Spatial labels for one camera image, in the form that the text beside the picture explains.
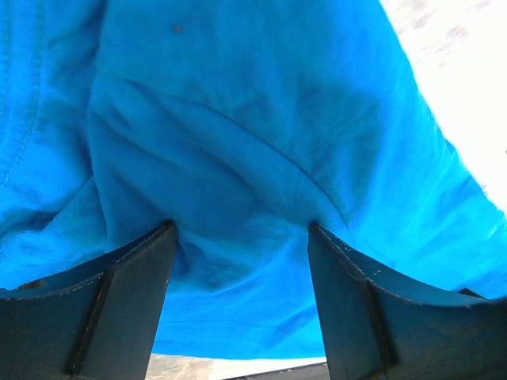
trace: ground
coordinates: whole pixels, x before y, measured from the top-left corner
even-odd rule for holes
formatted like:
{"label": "ground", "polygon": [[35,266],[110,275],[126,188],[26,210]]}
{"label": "ground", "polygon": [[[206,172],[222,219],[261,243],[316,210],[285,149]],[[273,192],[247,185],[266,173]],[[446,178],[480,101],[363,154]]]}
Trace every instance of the ground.
{"label": "ground", "polygon": [[[489,197],[507,211],[507,74],[503,70],[507,1],[382,3],[444,133]],[[220,380],[300,364],[153,355],[147,380]]]}

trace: dark spot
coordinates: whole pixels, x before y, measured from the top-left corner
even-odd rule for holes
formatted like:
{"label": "dark spot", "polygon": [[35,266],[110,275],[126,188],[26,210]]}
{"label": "dark spot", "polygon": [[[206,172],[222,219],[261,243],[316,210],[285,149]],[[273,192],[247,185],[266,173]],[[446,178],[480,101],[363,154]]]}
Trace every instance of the dark spot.
{"label": "dark spot", "polygon": [[16,288],[17,291],[27,291],[29,289],[37,289],[38,287],[45,286],[46,283],[42,279],[36,279],[34,281],[30,281],[29,283],[24,283],[23,285]]}

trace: seam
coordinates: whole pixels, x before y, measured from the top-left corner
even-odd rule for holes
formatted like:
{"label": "seam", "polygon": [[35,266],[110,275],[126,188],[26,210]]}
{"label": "seam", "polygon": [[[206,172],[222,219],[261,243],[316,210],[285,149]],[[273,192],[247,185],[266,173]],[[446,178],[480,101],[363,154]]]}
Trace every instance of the seam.
{"label": "seam", "polygon": [[258,141],[264,143],[267,147],[269,147],[271,150],[274,150],[275,152],[277,152],[280,156],[282,156],[283,158],[285,158],[285,160],[289,163],[291,163],[293,166],[295,166],[307,179],[309,179],[317,188],[318,190],[320,190],[320,192],[322,194],[324,194],[324,196],[331,202],[331,204],[334,206],[334,209],[336,210],[336,212],[340,215],[340,218],[341,218],[341,221],[343,222],[343,225],[344,227],[346,228],[347,232],[349,233],[349,237],[351,239],[351,243],[354,244],[354,239],[353,239],[353,235],[351,234],[350,232],[350,229],[349,229],[349,226],[347,225],[347,222],[345,221],[345,218],[344,218],[344,215],[341,213],[339,207],[337,206],[337,204],[333,201],[333,199],[331,198],[330,194],[320,185],[320,183],[318,183],[312,176],[310,176],[310,174],[303,168],[301,167],[297,162],[295,162],[294,160],[292,160],[289,156],[287,156],[284,152],[282,152],[281,150],[278,150],[273,144],[271,144],[270,142],[268,142],[267,140],[259,137],[258,135],[256,135],[255,133],[253,133],[250,129],[248,129],[247,127],[245,127],[244,125],[238,123],[236,120],[232,119],[231,117],[229,117],[228,115],[224,114],[223,112],[221,111],[218,111],[217,109],[211,107],[210,105],[208,104],[205,104],[205,103],[200,103],[199,101],[193,101],[193,100],[190,100],[190,99],[187,99],[187,98],[184,98],[184,97],[180,97],[176,94],[173,94],[173,93],[166,93],[165,91],[161,91],[161,90],[158,90],[158,89],[152,89],[150,88],[149,86],[147,85],[144,85],[143,83],[138,83],[136,81],[133,81],[131,80],[130,78],[127,78],[123,75],[120,75],[119,73],[113,71],[113,70],[109,70],[108,68],[106,67],[103,67],[101,65],[97,65],[97,71],[100,71],[104,74],[107,74],[109,76],[112,76],[116,79],[120,79],[121,81],[125,81],[125,82],[130,82],[130,83],[135,83],[137,85],[140,85],[140,86],[144,86],[144,87],[147,87],[149,90],[155,92],[155,93],[158,93],[158,94],[161,94],[163,96],[166,96],[166,97],[171,97],[177,101],[182,101],[184,103],[187,103],[189,105],[194,105],[194,106],[197,106],[197,107],[201,107],[201,108],[205,108],[206,110],[208,110],[209,112],[213,112],[221,117],[223,117],[224,119],[226,120],[229,120],[230,122],[234,123],[235,125],[237,125],[238,127],[240,127],[242,130],[244,130],[245,132],[247,132],[249,135],[253,136],[255,139],[257,139]]}
{"label": "seam", "polygon": [[295,166],[307,179],[309,179],[311,181],[311,183],[313,183],[317,188],[318,190],[320,190],[320,192],[322,194],[324,194],[326,196],[326,198],[331,202],[331,204],[334,206],[334,209],[337,211],[337,213],[340,215],[340,218],[341,218],[341,221],[343,222],[343,225],[345,226],[345,228],[347,229],[347,232],[349,233],[349,236],[350,238],[352,239],[353,241],[353,236],[350,232],[350,229],[349,229],[349,226],[347,225],[346,221],[345,221],[345,218],[343,216],[343,214],[341,213],[340,209],[338,208],[337,204],[333,201],[333,199],[331,198],[330,194],[324,189],[324,187],[322,187],[320,185],[320,183],[318,183],[301,165],[299,165],[296,161],[294,161],[293,159],[291,159],[289,156],[286,155],[286,153],[282,152],[281,150],[278,150],[273,144],[271,144],[269,141],[263,139],[262,137],[259,137],[258,135],[256,135],[255,133],[253,133],[249,128],[243,126],[242,124],[238,123],[236,120],[230,118],[228,115],[225,115],[224,113],[220,112],[220,111],[217,111],[216,109],[210,107],[209,105],[207,104],[203,104],[203,103],[200,103],[200,102],[197,102],[197,101],[191,101],[189,99],[185,99],[183,97],[179,97],[179,96],[176,96],[176,95],[170,95],[168,94],[170,97],[174,98],[174,99],[177,99],[179,101],[183,101],[185,103],[189,103],[191,105],[195,105],[195,106],[199,106],[201,108],[206,108],[208,111],[210,112],[214,112],[216,113],[217,115],[223,117],[224,119],[226,120],[229,120],[231,121],[232,123],[234,123],[235,125],[237,125],[238,127],[240,127],[242,130],[246,131],[249,135],[253,136],[254,138],[256,138],[257,140],[261,141],[262,143],[264,143],[267,147],[269,147],[271,150],[274,150],[276,151],[280,156],[282,156],[287,162],[289,162],[290,164],[292,164],[293,166]]}
{"label": "seam", "polygon": [[12,44],[11,30],[10,30],[10,25],[12,22],[10,19],[11,18],[10,0],[4,1],[4,17],[5,17],[5,21],[2,23],[3,28],[4,28],[4,32],[2,35],[2,45],[5,49],[5,51],[4,51],[4,55],[2,57],[2,67],[0,68],[0,70],[2,70],[2,72],[6,76],[6,81],[5,81],[5,83],[2,84],[2,87],[1,87],[2,92],[0,93],[0,95],[2,96],[2,100],[0,103],[0,130],[4,127],[3,126],[3,118],[4,118],[4,114],[5,114],[5,110],[6,110],[7,93],[9,92],[8,91],[8,88],[9,88],[8,82],[9,82],[10,60],[11,60],[10,51],[11,51],[11,44]]}
{"label": "seam", "polygon": [[39,0],[37,2],[37,16],[36,16],[36,18],[37,18],[36,33],[38,36],[38,41],[37,41],[38,52],[37,52],[36,61],[35,61],[35,65],[34,65],[34,67],[35,67],[35,73],[34,73],[35,80],[33,83],[34,98],[33,98],[32,107],[31,107],[30,113],[29,113],[29,115],[30,115],[29,127],[28,127],[27,131],[25,132],[25,137],[23,138],[23,141],[21,142],[20,151],[17,154],[16,159],[15,159],[14,163],[12,164],[9,172],[7,173],[5,180],[2,182],[2,186],[0,186],[0,187],[5,187],[9,183],[9,179],[12,176],[13,171],[18,166],[21,158],[23,157],[23,154],[26,151],[26,147],[29,143],[30,137],[32,137],[32,135],[33,135],[33,127],[35,125],[37,109],[39,108],[42,54],[43,54],[43,49],[44,49],[44,37],[43,37],[43,34],[44,34],[44,3],[42,0]]}

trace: black metal frame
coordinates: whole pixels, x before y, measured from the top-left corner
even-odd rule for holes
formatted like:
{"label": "black metal frame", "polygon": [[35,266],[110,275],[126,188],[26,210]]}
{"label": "black metal frame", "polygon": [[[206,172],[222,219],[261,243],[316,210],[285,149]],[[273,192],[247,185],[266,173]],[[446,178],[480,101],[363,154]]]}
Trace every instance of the black metal frame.
{"label": "black metal frame", "polygon": [[[0,378],[143,379],[176,244],[167,223],[70,271],[0,292]],[[507,378],[507,300],[424,285],[318,225],[308,253],[327,363],[237,379]]]}
{"label": "black metal frame", "polygon": [[176,241],[167,223],[70,271],[0,292],[0,378],[143,379]]}

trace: blue cloth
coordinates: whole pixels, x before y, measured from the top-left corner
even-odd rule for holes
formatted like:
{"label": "blue cloth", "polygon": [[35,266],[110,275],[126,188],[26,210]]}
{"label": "blue cloth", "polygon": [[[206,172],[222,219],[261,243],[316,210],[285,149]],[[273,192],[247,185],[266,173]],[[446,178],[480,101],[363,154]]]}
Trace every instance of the blue cloth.
{"label": "blue cloth", "polygon": [[376,0],[7,0],[0,18],[0,287],[173,219],[155,352],[320,356],[318,221],[426,283],[507,294],[505,216]]}

